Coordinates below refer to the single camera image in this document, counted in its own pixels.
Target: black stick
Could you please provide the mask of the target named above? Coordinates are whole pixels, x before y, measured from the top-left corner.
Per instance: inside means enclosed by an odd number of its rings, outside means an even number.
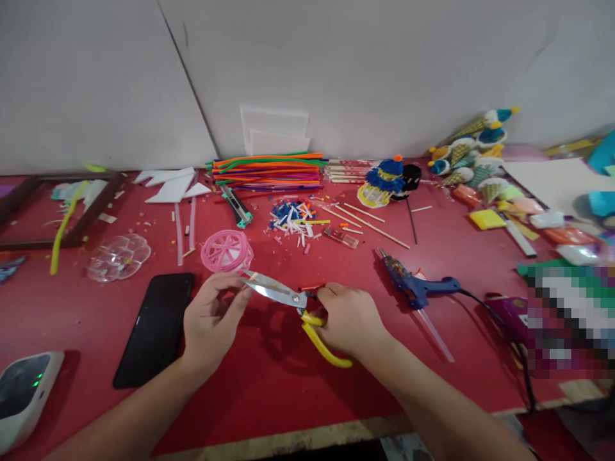
[[[410,214],[410,222],[412,223],[412,232],[414,233],[414,244],[418,245],[416,238],[416,229],[414,228],[414,219],[412,218],[412,209],[410,208],[410,196],[406,199],[406,205],[408,205],[408,213]]]

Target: table edge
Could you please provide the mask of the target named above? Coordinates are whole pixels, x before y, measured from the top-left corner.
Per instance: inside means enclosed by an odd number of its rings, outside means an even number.
[[[559,384],[565,397],[537,405],[539,410],[595,400],[606,395],[612,380],[572,380]],[[523,407],[492,413],[495,417],[526,413]],[[203,448],[193,448],[154,457],[156,461],[251,461],[286,455],[302,450],[314,450],[333,445],[368,441],[413,432],[406,415],[374,417],[330,426],[286,432]]]

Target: hand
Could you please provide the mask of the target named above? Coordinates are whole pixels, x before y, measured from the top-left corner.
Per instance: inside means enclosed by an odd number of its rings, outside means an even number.
[[[329,317],[316,331],[333,348],[363,360],[366,353],[391,337],[369,293],[328,283],[318,290],[318,299]]]
[[[237,293],[230,305],[223,300]],[[229,351],[252,289],[235,273],[220,272],[205,280],[184,313],[184,365],[207,379]]]

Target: yellow scissors handle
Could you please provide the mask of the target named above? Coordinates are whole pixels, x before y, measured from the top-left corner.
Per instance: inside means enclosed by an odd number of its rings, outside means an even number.
[[[322,339],[318,336],[316,330],[312,327],[312,325],[316,327],[323,327],[325,325],[325,321],[323,319],[312,317],[305,312],[301,316],[301,320],[304,322],[303,325],[301,325],[301,328],[303,328],[303,331],[306,332],[312,343],[314,343],[316,349],[318,349],[318,352],[320,352],[322,356],[327,359],[327,362],[339,368],[350,368],[352,366],[352,360],[341,359],[333,355],[328,347],[325,346],[325,343],[322,342]]]

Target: wooden frame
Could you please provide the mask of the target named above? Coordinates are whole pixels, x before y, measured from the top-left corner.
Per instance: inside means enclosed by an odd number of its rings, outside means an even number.
[[[75,223],[75,226],[62,238],[61,248],[74,248],[83,244],[88,229],[94,224],[98,216],[107,208],[107,204],[113,200],[115,193],[124,182],[124,175],[116,172],[108,173],[80,173],[60,175],[36,175],[28,177],[24,182],[13,189],[5,198],[0,199],[0,226],[5,224],[13,213],[26,204],[28,199],[45,182],[75,182],[93,181],[102,179],[108,181],[104,189],[98,194],[92,205],[83,216]],[[48,250],[53,247],[53,239],[49,240],[26,240],[0,242],[0,251],[8,250]]]

